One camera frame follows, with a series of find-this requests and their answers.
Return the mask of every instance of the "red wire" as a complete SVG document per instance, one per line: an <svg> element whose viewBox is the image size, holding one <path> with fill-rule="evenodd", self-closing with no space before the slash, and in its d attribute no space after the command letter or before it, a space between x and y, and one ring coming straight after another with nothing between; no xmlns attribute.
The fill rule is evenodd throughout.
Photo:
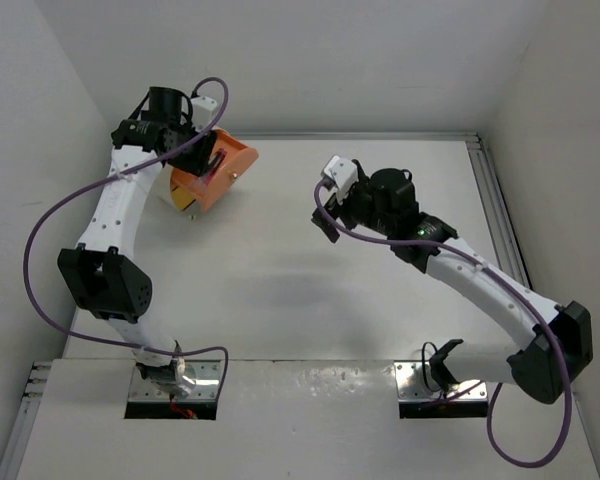
<svg viewBox="0 0 600 480"><path fill-rule="evenodd" d="M179 406L176 405L176 402L174 402L173 400L171 400L171 402L169 402L169 408L171 409L172 412L178 413L180 415L182 415L184 418L195 418L196 414L193 413L193 410L189 410L188 408L180 408Z"/></svg>

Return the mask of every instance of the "white connector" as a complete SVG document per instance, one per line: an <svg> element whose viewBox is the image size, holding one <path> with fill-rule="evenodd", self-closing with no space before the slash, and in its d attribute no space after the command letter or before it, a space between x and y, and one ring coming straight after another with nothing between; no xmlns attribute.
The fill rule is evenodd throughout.
<svg viewBox="0 0 600 480"><path fill-rule="evenodd" d="M211 123L218 111L218 102L211 97L195 97L191 99L193 107L192 123L200 131Z"/></svg>
<svg viewBox="0 0 600 480"><path fill-rule="evenodd" d="M336 185L338 203L347 198L349 190L358 181L358 167L348 158L334 155L322 170L322 176Z"/></svg>

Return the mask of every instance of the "metal base plate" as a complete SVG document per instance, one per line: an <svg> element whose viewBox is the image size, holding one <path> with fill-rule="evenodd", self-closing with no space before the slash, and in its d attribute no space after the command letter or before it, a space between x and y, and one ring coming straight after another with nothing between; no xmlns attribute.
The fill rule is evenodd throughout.
<svg viewBox="0 0 600 480"><path fill-rule="evenodd" d="M487 386L479 380L462 382L441 396L427 390L422 380L422 362L395 362L396 387L400 418L465 418L486 417L489 406ZM440 402L457 392L479 384L470 392L450 402Z"/></svg>
<svg viewBox="0 0 600 480"><path fill-rule="evenodd" d="M187 361L186 375L195 381L195 388L186 398L177 400L181 409L195 412L199 420L215 420L216 395L222 370L217 361ZM167 419L183 418L170 409L170 398L166 392L156 388L149 380L144 380L135 368L131 376L125 418Z"/></svg>

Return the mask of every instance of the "white wall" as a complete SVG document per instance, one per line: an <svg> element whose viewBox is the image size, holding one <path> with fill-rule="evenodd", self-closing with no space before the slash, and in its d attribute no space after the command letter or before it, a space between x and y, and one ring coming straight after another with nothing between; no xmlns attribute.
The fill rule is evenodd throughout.
<svg viewBox="0 0 600 480"><path fill-rule="evenodd" d="M0 459L34 360L63 340L30 307L22 283L29 230L52 202L106 174L108 130L71 64L29 0L0 1ZM95 199L76 202L35 247L35 289L65 324L72 307L57 273Z"/></svg>
<svg viewBox="0 0 600 480"><path fill-rule="evenodd" d="M476 130L546 0L36 0L111 126L220 75L240 130Z"/></svg>
<svg viewBox="0 0 600 480"><path fill-rule="evenodd" d="M554 0L490 135L534 287L593 314L577 388L600 460L600 0Z"/></svg>

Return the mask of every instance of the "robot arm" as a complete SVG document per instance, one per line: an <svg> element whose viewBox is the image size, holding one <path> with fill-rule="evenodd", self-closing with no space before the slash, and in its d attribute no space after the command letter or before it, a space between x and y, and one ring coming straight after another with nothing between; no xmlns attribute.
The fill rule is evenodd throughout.
<svg viewBox="0 0 600 480"><path fill-rule="evenodd" d="M148 109L143 111L146 100ZM188 104L187 113L182 113L183 101ZM77 306L106 321L127 343L180 351L157 319L145 315L152 283L133 262L140 217L165 165L157 163L126 175L122 172L182 145L212 121L217 109L217 102L209 97L190 99L178 90L151 87L143 103L111 135L114 147L109 174L120 176L120 181L104 187L76 248L63 249L58 256L58 267ZM212 130L169 164L191 175L206 175L214 167L211 153L216 138ZM143 377L168 393L178 397L193 387L182 358L143 349L133 350L133 354Z"/></svg>
<svg viewBox="0 0 600 480"><path fill-rule="evenodd" d="M465 380L513 383L542 403L553 403L562 394L557 362L535 318L523 304L505 293L506 283L540 313L555 333L565 354L571 381L592 358L591 319L577 302L561 307L542 297L492 265L490 275L482 270L485 260L458 236L451 226L420 211L411 173L383 169L367 177L355 160L335 156L324 168L324 183L335 193L325 205L350 230L358 225L387 237L411 240L409 246L391 246L393 253L422 273L458 291L494 319L512 339L505 347L490 347L453 339L430 359L431 377L443 389ZM313 223L336 242L339 233L322 212L316 210ZM454 247L465 256L427 245L433 241Z"/></svg>

